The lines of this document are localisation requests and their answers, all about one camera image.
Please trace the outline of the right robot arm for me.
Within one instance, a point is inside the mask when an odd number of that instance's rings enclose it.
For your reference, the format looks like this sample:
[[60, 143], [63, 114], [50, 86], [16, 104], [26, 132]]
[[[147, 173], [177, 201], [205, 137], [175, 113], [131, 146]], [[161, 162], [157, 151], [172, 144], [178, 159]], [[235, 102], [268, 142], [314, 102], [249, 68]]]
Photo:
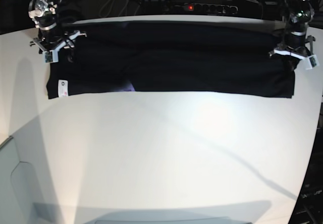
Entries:
[[57, 63], [61, 49], [75, 49], [75, 40], [86, 32], [67, 28], [72, 18], [62, 16], [60, 5], [64, 0], [32, 0], [28, 15], [38, 29], [38, 36], [30, 45], [37, 45], [45, 63]]

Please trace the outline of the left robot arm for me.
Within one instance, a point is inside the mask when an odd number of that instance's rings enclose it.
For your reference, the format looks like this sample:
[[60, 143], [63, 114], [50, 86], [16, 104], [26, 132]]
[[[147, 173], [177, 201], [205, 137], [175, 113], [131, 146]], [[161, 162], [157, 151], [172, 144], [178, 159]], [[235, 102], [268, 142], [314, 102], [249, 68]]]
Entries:
[[281, 42], [268, 53], [271, 58], [280, 56], [296, 67], [300, 64], [306, 70], [319, 66], [313, 53], [316, 38], [307, 34], [309, 23], [314, 17], [314, 9], [309, 0], [277, 0], [285, 27], [281, 29]]

